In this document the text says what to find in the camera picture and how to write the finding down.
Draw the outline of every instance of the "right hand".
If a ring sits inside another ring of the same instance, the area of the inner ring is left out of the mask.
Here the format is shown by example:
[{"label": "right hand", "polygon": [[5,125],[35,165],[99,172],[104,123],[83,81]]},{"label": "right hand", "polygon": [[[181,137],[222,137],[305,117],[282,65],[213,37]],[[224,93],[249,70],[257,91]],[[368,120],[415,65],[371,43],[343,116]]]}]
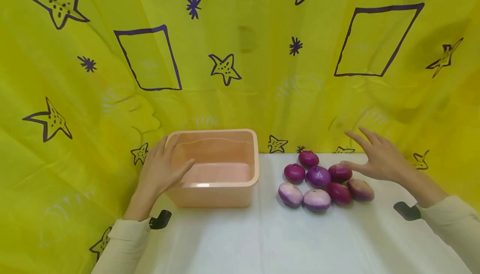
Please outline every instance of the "right hand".
[{"label": "right hand", "polygon": [[345,131],[345,134],[363,148],[365,154],[367,154],[368,162],[366,164],[356,164],[351,161],[342,161],[342,165],[373,179],[397,183],[401,183],[406,176],[417,172],[391,141],[363,127],[359,129],[368,141],[351,131]]}]

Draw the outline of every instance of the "rectangle drawing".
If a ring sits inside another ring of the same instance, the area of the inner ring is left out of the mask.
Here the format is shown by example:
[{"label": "rectangle drawing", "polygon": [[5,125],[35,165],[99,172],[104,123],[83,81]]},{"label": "rectangle drawing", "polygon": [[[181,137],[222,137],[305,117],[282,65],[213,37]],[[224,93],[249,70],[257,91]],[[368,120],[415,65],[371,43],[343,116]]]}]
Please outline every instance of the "rectangle drawing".
[{"label": "rectangle drawing", "polygon": [[424,5],[355,8],[334,76],[382,77]]},{"label": "rectangle drawing", "polygon": [[166,25],[114,33],[142,90],[182,89]]}]

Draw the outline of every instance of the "onion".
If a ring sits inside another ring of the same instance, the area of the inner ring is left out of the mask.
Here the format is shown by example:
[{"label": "onion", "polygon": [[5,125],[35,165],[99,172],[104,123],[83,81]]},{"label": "onion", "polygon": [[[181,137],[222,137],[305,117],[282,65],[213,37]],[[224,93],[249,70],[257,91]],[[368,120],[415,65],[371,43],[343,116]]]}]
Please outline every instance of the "onion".
[{"label": "onion", "polygon": [[285,204],[291,207],[299,207],[303,200],[301,191],[288,182],[284,182],[278,187],[278,195]]},{"label": "onion", "polygon": [[299,161],[306,167],[317,166],[320,162],[318,156],[312,151],[301,151]]},{"label": "onion", "polygon": [[352,201],[352,194],[346,186],[340,183],[330,182],[327,185],[327,192],[332,198],[332,201],[338,205],[348,205]]},{"label": "onion", "polygon": [[291,182],[299,183],[305,179],[305,169],[300,164],[289,164],[285,167],[283,173]]},{"label": "onion", "polygon": [[330,173],[321,166],[313,166],[307,171],[307,181],[316,188],[323,188],[331,182]]},{"label": "onion", "polygon": [[375,193],[368,183],[360,179],[350,179],[347,181],[347,187],[358,201],[372,201]]},{"label": "onion", "polygon": [[303,203],[314,211],[326,211],[332,205],[332,199],[322,189],[311,189],[303,196]]},{"label": "onion", "polygon": [[329,167],[328,172],[330,173],[333,182],[342,183],[352,177],[352,170],[346,166],[342,166],[340,163]]}]

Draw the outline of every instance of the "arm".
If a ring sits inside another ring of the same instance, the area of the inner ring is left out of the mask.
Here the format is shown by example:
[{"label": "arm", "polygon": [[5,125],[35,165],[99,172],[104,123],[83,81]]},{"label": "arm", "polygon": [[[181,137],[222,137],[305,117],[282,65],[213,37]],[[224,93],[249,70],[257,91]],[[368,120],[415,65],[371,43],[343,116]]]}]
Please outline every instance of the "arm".
[{"label": "arm", "polygon": [[171,169],[170,160],[177,144],[178,135],[168,145],[164,136],[145,160],[140,172],[138,186],[133,193],[122,220],[117,220],[108,234],[110,242],[98,260],[92,274],[133,274],[145,251],[150,233],[150,211],[157,198],[177,181],[180,181],[193,166],[187,161],[182,169]]},{"label": "arm", "polygon": [[429,176],[403,157],[388,139],[365,128],[345,134],[356,141],[368,156],[366,164],[342,161],[350,169],[368,177],[396,182],[417,199],[423,219],[433,232],[458,254],[472,273],[480,273],[479,215],[462,199],[449,196]]}]

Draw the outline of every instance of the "purple rectangle outline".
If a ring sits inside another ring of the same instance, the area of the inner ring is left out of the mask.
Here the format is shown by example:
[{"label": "purple rectangle outline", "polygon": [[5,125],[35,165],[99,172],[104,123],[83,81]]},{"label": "purple rectangle outline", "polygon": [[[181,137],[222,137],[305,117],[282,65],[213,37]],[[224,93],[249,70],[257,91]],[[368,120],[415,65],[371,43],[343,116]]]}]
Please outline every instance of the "purple rectangle outline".
[{"label": "purple rectangle outline", "polygon": [[[343,43],[342,50],[340,51],[340,56],[338,57],[337,66],[335,67],[335,73],[334,73],[333,76],[335,76],[335,77],[341,77],[341,76],[362,75],[362,76],[377,76],[377,77],[382,77],[382,76],[385,74],[385,72],[387,71],[388,67],[389,67],[389,66],[391,65],[391,63],[393,62],[393,59],[395,58],[395,56],[397,56],[398,50],[400,50],[400,46],[402,45],[403,40],[405,39],[405,36],[407,36],[408,31],[409,31],[410,28],[412,27],[413,22],[415,21],[415,19],[416,19],[416,18],[418,17],[418,15],[420,14],[420,11],[423,9],[423,6],[425,6],[425,3],[418,3],[418,4],[412,4],[412,5],[392,5],[392,6],[385,6],[385,7],[380,7],[380,8],[355,8],[355,11],[353,12],[352,20],[351,20],[351,22],[350,22],[350,26],[348,27],[347,37],[345,37],[345,41],[344,41],[344,43]],[[352,31],[353,21],[355,20],[355,17],[356,17],[357,14],[359,14],[359,13],[372,14],[372,13],[382,13],[382,12],[388,12],[388,11],[394,11],[394,10],[413,10],[413,9],[416,9],[415,15],[413,16],[413,19],[412,19],[412,21],[410,22],[410,25],[408,25],[407,30],[405,30],[405,33],[403,34],[402,39],[401,39],[400,42],[398,43],[398,46],[395,48],[395,51],[393,52],[392,56],[390,57],[388,63],[386,64],[385,68],[383,69],[383,72],[382,72],[381,75],[377,75],[377,74],[367,74],[367,73],[344,73],[344,74],[337,74],[338,66],[340,65],[340,62],[342,61],[343,50],[345,49],[345,46],[347,46],[348,37],[350,36],[350,33],[351,33],[351,31]]]},{"label": "purple rectangle outline", "polygon": [[[170,50],[170,56],[172,58],[173,62],[173,68],[175,69],[175,74],[177,75],[177,81],[179,84],[179,88],[143,88],[140,85],[140,82],[137,79],[137,75],[135,74],[135,71],[133,71],[132,64],[130,63],[130,60],[128,59],[127,56],[127,51],[123,47],[120,41],[120,35],[139,35],[139,34],[146,34],[146,33],[157,33],[158,31],[163,31],[165,34],[165,38],[167,39],[167,44],[168,44],[168,49]],[[141,88],[142,90],[147,90],[147,91],[154,91],[154,90],[182,90],[181,87],[181,82],[180,82],[180,75],[179,71],[177,68],[177,63],[175,63],[175,58],[173,57],[173,51],[172,51],[172,46],[170,45],[170,39],[168,39],[168,31],[167,31],[167,25],[160,25],[155,28],[143,28],[143,29],[136,29],[136,30],[127,30],[127,31],[113,31],[115,33],[115,36],[117,37],[117,40],[119,41],[120,47],[123,51],[123,55],[125,55],[125,59],[127,60],[128,66],[130,67],[130,70],[132,71],[133,77],[135,77],[135,80],[137,81],[138,87]]]}]

